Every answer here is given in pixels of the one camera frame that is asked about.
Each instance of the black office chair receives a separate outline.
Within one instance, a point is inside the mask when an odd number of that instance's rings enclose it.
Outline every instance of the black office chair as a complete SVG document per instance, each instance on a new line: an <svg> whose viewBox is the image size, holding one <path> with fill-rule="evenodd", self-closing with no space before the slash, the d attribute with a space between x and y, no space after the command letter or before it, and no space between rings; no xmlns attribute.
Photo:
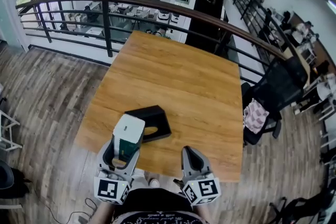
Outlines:
<svg viewBox="0 0 336 224"><path fill-rule="evenodd" d="M275 211L275 218L268 224L278 224L282 220L282 224L294 224L304 217L313 217L322 210L327 209L334 197L336 191L336 179L333 179L328 186L320 193L310 199L298 198L291 201L288 205L287 198L282 197L283 206L280 211L271 202L269 205Z"/></svg>
<svg viewBox="0 0 336 224"><path fill-rule="evenodd" d="M88 11L91 11L91 8L90 8L90 6L85 6L84 10L88 12ZM98 21L97 19L98 19L99 14L95 14L95 13L89 14L89 13L87 13L86 16L88 17L88 22L89 23L95 23L95 22Z"/></svg>
<svg viewBox="0 0 336 224"><path fill-rule="evenodd" d="M269 112L259 133L255 134L247 127L244 128L244 145L257 144L264 133L272 132L274 138L279 136L282 119L280 111L303 96L303 86L307 78L308 75L298 58L291 57L286 61L274 59L255 86L251 87L248 83L241 86L243 108L254 98Z"/></svg>

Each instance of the white shoe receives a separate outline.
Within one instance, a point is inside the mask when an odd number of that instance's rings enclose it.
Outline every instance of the white shoe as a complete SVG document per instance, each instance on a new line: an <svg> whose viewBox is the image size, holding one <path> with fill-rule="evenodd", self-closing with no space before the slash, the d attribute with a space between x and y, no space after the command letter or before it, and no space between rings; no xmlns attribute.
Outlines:
<svg viewBox="0 0 336 224"><path fill-rule="evenodd" d="M149 180L148 185L149 185L151 188L159 188L159 187L160 187L160 182L159 182L157 179L155 179L155 178L151 178L151 179Z"/></svg>
<svg viewBox="0 0 336 224"><path fill-rule="evenodd" d="M134 169L134 171L133 171L133 175L135 175L135 176L142 176L142 177L145 177L145 171L136 168L136 169Z"/></svg>

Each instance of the pink cloth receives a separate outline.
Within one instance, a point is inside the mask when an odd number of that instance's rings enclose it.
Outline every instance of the pink cloth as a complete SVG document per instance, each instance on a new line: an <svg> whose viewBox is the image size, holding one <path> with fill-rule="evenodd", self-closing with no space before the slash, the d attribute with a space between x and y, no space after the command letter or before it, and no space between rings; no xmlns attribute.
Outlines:
<svg viewBox="0 0 336 224"><path fill-rule="evenodd" d="M263 128L268 115L269 112L260 103L252 99L251 103L244 109L243 126L257 134Z"/></svg>

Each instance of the table top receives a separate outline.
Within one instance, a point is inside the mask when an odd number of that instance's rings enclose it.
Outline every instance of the table top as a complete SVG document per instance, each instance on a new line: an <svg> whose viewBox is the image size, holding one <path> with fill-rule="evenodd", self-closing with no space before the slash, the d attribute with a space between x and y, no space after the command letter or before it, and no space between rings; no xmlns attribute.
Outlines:
<svg viewBox="0 0 336 224"><path fill-rule="evenodd" d="M140 6L140 7L137 8L137 10L144 11L144 10L150 10L150 8Z"/></svg>
<svg viewBox="0 0 336 224"><path fill-rule="evenodd" d="M99 36L102 31L103 31L103 28L91 27L89 30L86 31L86 34L92 34L92 35Z"/></svg>
<svg viewBox="0 0 336 224"><path fill-rule="evenodd" d="M166 38L134 31L86 111L76 144L99 152L124 111L159 105L172 134L141 145L137 167L182 177L181 150L209 158L215 176L239 181L243 108L238 65Z"/></svg>
<svg viewBox="0 0 336 224"><path fill-rule="evenodd" d="M130 4L119 3L118 8L128 8Z"/></svg>

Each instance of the metal railing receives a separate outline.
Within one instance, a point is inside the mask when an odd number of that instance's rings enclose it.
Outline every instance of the metal railing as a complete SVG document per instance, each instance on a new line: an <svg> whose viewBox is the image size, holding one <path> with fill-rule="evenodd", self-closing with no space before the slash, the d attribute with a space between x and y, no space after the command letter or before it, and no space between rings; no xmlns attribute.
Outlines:
<svg viewBox="0 0 336 224"><path fill-rule="evenodd" d="M61 8L61 3L62 2L68 2L68 1L94 1L94 2L99 2L100 6L98 10L62 10ZM46 10L42 11L40 5L44 3L59 3L59 10ZM218 33L221 33L221 36L218 37L218 39L208 37L206 35L197 33L192 30L184 29L181 27L178 27L177 24L171 24L169 20L168 22L159 22L155 18L150 18L150 17L143 17L143 16L135 16L135 14L132 14L132 16L129 13L125 13L123 11L119 12L118 10L116 12L110 12L110 6L118 7L121 5L121 3L128 4L128 5L133 5L133 8L137 7L146 7L146 8L153 8L156 11L164 10L169 13L170 18L173 15L180 15L180 16L185 16L189 17L190 19L194 20L199 20L202 23L209 24L211 26L216 26L218 28ZM23 20L22 23L38 23L38 27L26 27L24 26L24 29L30 30L26 34L29 36L34 36L34 37L44 37L47 38L49 42L52 42L54 39L55 40L62 40L62 41L68 41L68 42L74 42L77 44L82 44L85 46L91 46L91 47L96 47L100 48L103 50L107 51L107 54L109 57L113 56L114 52L119 52L119 50L112 48L111 42L116 42L119 44L123 44L126 42L126 38L118 38L117 34L118 33L125 33L126 35L129 35L132 33L134 29L136 30L141 30L141 31L146 31L150 27L154 28L167 28L169 31L177 31L178 33L186 33L188 35L195 35L196 37L201 37L205 38L206 40L210 42L214 42L217 44L216 49L212 51L212 53L216 55L221 55L221 51L223 49L227 50L233 50L237 53L243 54L250 59L253 59L259 63L262 63L264 66L269 66L269 63L252 56L248 54L247 52L237 49L233 46L230 46L227 44L225 41L225 36L227 34L232 34L236 35L240 38L243 38L245 40L250 41L252 44L256 45L260 49L266 50L270 55L273 55L273 57L277 57L280 59L285 59L284 55L274 46L267 44L266 42L262 41L261 39L254 37L250 33L243 31L233 25L230 25L220 19L217 19L213 16L198 12L196 10L192 10L189 8L185 8L182 6L177 6L173 5L170 3L162 2L162 1L156 1L156 0L33 0L31 2L25 3L25 4L20 4L17 5L16 8L25 8L25 10L28 9L35 9L35 12L30 12L30 13L22 13L19 14L21 17L23 16L31 16L35 15L37 16L36 20ZM54 20L53 14L54 13L61 13L61 20ZM97 17L96 21L90 21L87 20L86 22L83 21L76 21L76 20L66 20L64 14L69 14L69 13L78 13L78 14L84 14L88 18L90 17ZM46 19L43 14L48 14L50 19ZM130 27L129 29L125 28L125 23L129 23ZM46 24L53 24L51 27L47 27ZM98 27L102 30L103 35L95 35L91 33L87 33L87 29L85 31L80 31L79 28L76 28L75 31L70 31L69 29L57 29L55 27L56 24L63 24L64 26L70 26L70 25L75 25L75 26L89 26L89 27ZM38 32L43 31L44 35L40 35ZM100 40L104 40L106 43L106 46L102 45L97 45L94 44L93 42L90 42L91 40L86 41L78 41L74 39L69 39L67 38L66 35L63 36L55 36L51 35L51 33L61 33L61 34L67 34L67 35L78 35L78 36L84 36L84 37L91 37L91 38L96 38ZM247 67L239 62L237 62L239 67L248 70L254 74L259 75L262 77L262 73ZM241 77L242 80L256 84L257 81L252 81L248 78Z"/></svg>
<svg viewBox="0 0 336 224"><path fill-rule="evenodd" d="M249 32L270 45L283 52L289 48L291 53L297 57L297 53L291 45L288 37L279 26L279 23L272 17L271 10L265 9L260 0L233 0L238 8L241 18L249 29ZM260 58L270 63L272 57L263 48L257 48Z"/></svg>

